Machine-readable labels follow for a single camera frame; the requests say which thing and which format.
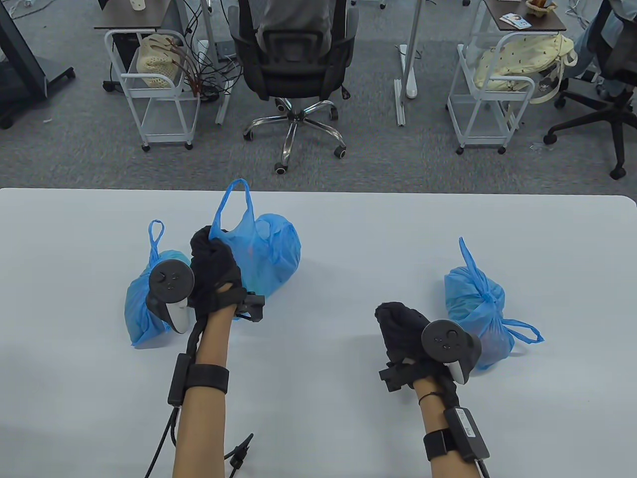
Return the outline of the person's right hand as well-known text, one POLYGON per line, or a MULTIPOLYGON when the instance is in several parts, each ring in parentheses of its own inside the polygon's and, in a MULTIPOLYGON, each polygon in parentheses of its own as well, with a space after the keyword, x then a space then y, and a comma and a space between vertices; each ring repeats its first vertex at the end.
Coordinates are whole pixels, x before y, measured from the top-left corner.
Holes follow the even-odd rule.
POLYGON ((430 321, 416 309, 396 301, 376 307, 375 317, 389 359, 387 368, 379 371, 388 391, 399 391, 405 385, 414 389, 417 380, 431 378, 434 395, 446 407, 457 407, 459 398, 450 371, 424 351, 422 336, 430 321))

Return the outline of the person's left hand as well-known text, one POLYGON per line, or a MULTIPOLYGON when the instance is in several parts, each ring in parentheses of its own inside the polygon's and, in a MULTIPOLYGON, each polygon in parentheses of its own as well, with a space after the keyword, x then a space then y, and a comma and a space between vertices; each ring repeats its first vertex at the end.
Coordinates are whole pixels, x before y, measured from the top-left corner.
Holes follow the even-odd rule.
POLYGON ((247 295, 241 271, 230 246, 210 238, 211 226, 205 226, 191 238, 191 271, 194 287, 189 297, 196 321, 230 306, 239 306, 247 295))

